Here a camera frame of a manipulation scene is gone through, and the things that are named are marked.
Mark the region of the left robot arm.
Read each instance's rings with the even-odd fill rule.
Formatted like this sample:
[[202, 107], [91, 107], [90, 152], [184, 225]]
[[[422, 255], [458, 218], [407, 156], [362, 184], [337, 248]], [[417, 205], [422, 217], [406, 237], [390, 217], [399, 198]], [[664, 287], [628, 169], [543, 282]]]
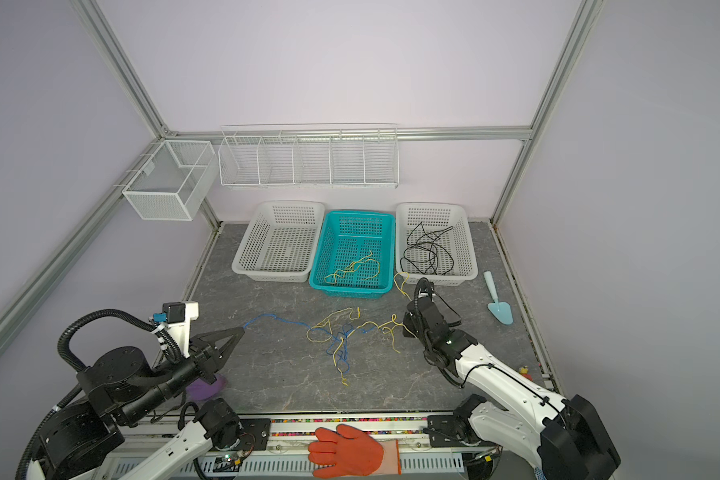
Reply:
[[[85, 474], [123, 444], [122, 428], [137, 426], [197, 380], [215, 383], [245, 330], [233, 327], [189, 337], [196, 317], [191, 303], [173, 302], [148, 320], [101, 309], [70, 324], [58, 339], [57, 353], [75, 371], [76, 384], [41, 420], [22, 452], [16, 478], [73, 479]], [[124, 346], [85, 364], [72, 351], [71, 340], [103, 318], [122, 320], [153, 335], [164, 361], [152, 367], [141, 349]]]

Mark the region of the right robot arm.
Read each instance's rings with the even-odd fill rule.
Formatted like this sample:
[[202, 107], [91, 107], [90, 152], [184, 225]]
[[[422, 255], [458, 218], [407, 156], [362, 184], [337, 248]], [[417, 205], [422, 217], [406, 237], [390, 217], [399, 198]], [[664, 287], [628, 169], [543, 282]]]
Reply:
[[469, 439], [513, 452], [546, 479], [609, 479], [616, 472], [621, 457], [595, 407], [534, 383], [447, 322], [427, 278], [417, 281], [404, 324], [450, 384], [476, 388], [457, 413]]

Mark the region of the pink purple brush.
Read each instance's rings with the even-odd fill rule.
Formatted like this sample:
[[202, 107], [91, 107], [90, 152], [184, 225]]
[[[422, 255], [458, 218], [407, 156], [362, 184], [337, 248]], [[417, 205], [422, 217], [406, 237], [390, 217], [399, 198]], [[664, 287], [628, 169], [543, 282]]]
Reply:
[[204, 402], [219, 394], [225, 386], [226, 379], [222, 375], [216, 374], [212, 383], [203, 379], [195, 380], [186, 388], [186, 392], [191, 401]]

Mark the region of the white plastic basket right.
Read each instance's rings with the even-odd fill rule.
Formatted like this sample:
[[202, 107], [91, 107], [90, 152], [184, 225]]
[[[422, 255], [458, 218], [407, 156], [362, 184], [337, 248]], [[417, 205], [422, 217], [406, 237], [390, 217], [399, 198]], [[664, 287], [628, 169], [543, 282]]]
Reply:
[[396, 271], [416, 282], [459, 286], [478, 276], [466, 211], [444, 203], [401, 203], [396, 218]]

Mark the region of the white plastic basket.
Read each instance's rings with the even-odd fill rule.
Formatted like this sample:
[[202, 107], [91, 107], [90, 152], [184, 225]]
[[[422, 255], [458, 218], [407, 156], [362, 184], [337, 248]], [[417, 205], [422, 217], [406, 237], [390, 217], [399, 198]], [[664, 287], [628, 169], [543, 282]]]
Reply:
[[256, 208], [232, 262], [254, 281], [308, 280], [325, 217], [318, 202], [268, 201]]
[[459, 286], [478, 276], [466, 211], [444, 203], [401, 203], [396, 218], [396, 271], [416, 282]]

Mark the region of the teal plastic basket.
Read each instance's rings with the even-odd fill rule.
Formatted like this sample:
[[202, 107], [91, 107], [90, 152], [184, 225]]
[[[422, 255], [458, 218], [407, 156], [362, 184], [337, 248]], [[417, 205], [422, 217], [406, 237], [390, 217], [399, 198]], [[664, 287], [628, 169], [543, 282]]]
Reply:
[[381, 298], [393, 287], [395, 234], [395, 217], [388, 213], [328, 213], [310, 272], [310, 286], [328, 296]]

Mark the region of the small toy figure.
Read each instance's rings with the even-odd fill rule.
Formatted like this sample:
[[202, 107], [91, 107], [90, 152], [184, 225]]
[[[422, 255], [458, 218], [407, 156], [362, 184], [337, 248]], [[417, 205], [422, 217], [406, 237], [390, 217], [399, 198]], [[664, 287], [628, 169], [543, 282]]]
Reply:
[[531, 375], [529, 374], [529, 370], [528, 370], [527, 367], [521, 367], [521, 368], [518, 370], [518, 372], [519, 372], [523, 377], [525, 377], [525, 378], [527, 378], [527, 379], [529, 379], [529, 380], [532, 379]]

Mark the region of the white plastic basket left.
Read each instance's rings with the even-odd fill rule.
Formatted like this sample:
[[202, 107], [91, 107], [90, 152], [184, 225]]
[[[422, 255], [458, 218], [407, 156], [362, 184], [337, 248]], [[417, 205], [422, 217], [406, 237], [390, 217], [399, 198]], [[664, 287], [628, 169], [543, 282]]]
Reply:
[[232, 262], [254, 281], [308, 280], [325, 217], [318, 202], [268, 201], [256, 208]]

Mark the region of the orange rubber glove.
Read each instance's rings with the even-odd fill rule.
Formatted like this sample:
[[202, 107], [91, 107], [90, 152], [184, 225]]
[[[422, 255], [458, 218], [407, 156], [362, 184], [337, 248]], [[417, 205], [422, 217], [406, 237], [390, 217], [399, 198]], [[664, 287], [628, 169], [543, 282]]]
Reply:
[[397, 440], [378, 441], [346, 424], [335, 430], [320, 427], [315, 436], [308, 445], [308, 460], [317, 466], [312, 473], [315, 478], [402, 474]]

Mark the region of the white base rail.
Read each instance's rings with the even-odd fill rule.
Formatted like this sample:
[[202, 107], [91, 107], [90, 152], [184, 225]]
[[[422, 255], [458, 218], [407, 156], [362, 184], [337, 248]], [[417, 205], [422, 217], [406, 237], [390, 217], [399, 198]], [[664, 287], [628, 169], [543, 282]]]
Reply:
[[[542, 403], [524, 399], [521, 411], [496, 408], [481, 399], [475, 407], [464, 406], [455, 414], [466, 422], [473, 442], [486, 441], [524, 458], [546, 479], [608, 479], [620, 463], [606, 434], [596, 422], [598, 416], [583, 407], [580, 398]], [[415, 434], [423, 418], [415, 415], [379, 418], [352, 417], [347, 422], [329, 418], [283, 417], [267, 419], [263, 449], [246, 447], [237, 458], [233, 450], [249, 439], [242, 419], [230, 427], [232, 440], [213, 440], [209, 428], [199, 420], [188, 422], [171, 439], [126, 473], [128, 479], [169, 479], [192, 461], [212, 453], [244, 466], [266, 456], [281, 464], [305, 450], [314, 477], [398, 475], [403, 468], [401, 450], [420, 441]]]

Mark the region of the aluminium frame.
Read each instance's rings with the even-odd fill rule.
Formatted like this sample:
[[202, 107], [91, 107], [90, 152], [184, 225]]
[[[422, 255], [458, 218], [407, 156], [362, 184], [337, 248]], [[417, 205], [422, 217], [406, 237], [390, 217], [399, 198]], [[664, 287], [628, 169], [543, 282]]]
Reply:
[[[71, 1], [68, 6], [74, 12], [81, 27], [150, 133], [149, 143], [142, 154], [137, 156], [132, 165], [124, 172], [123, 181], [134, 179], [137, 169], [145, 164], [147, 154], [155, 151], [164, 140], [217, 140], [226, 138], [234, 132], [235, 129], [232, 126], [221, 126], [215, 130], [198, 132], [171, 130], [159, 114], [148, 90], [135, 72], [100, 5], [95, 1]], [[549, 123], [556, 103], [580, 58], [583, 46], [597, 22], [602, 7], [603, 4], [600, 1], [579, 3], [552, 76], [545, 87], [533, 120], [528, 125], [399, 127], [389, 123], [306, 123], [245, 125], [242, 130], [249, 136], [294, 137], [297, 139], [320, 137], [345, 139], [384, 131], [395, 133], [399, 141], [521, 141], [524, 145], [510, 171], [492, 215], [493, 220], [499, 221], [508, 209], [521, 172], [531, 156], [532, 149], [542, 137], [544, 128]], [[0, 358], [46, 299], [54, 292], [69, 270], [109, 224], [124, 200], [123, 190], [122, 183], [110, 187], [39, 269], [22, 284], [22, 287], [0, 312]]]

